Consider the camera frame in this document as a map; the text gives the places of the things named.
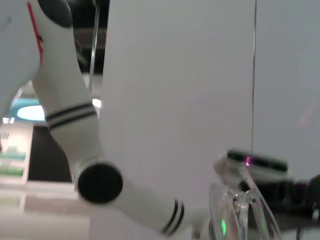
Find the round ceiling light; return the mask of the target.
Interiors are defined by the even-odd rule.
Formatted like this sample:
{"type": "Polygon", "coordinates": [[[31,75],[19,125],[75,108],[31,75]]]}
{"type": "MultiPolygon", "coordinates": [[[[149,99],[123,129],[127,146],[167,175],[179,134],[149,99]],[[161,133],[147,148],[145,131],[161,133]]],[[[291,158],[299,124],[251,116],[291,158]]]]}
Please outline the round ceiling light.
{"type": "Polygon", "coordinates": [[[35,123],[45,121],[43,107],[36,98],[19,98],[15,100],[5,117],[10,120],[14,118],[17,121],[35,123]]]}

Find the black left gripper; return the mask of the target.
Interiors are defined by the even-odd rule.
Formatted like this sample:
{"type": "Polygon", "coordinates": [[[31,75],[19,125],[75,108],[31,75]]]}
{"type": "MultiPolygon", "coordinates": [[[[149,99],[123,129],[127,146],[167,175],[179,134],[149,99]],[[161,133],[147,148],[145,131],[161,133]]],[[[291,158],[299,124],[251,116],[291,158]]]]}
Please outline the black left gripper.
{"type": "Polygon", "coordinates": [[[259,191],[274,213],[320,220],[320,174],[310,180],[260,182],[259,191]]]}

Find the clear frame glasses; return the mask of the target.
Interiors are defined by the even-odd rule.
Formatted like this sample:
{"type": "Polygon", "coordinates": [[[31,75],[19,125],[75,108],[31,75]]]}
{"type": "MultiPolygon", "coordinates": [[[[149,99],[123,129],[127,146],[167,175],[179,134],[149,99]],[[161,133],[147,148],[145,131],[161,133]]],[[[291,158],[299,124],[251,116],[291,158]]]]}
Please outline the clear frame glasses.
{"type": "Polygon", "coordinates": [[[254,165],[246,159],[233,163],[223,157],[213,164],[221,184],[209,188],[210,240],[283,240],[253,173],[254,165]]]}

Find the green white poster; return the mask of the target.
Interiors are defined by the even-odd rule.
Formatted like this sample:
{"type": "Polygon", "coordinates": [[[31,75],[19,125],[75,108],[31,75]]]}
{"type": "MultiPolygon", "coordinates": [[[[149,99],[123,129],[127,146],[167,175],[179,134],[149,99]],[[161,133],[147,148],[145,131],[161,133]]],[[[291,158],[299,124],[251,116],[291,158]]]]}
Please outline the green white poster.
{"type": "Polygon", "coordinates": [[[0,184],[24,185],[28,180],[34,126],[9,123],[0,127],[0,184]]]}

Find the white robot torso red line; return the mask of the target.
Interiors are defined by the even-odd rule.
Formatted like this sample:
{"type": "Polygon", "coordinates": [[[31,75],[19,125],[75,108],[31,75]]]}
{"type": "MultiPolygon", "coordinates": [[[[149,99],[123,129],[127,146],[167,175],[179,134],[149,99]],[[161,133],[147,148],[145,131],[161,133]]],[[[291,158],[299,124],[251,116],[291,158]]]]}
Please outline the white robot torso red line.
{"type": "Polygon", "coordinates": [[[0,119],[42,64],[37,0],[0,0],[0,119]]]}

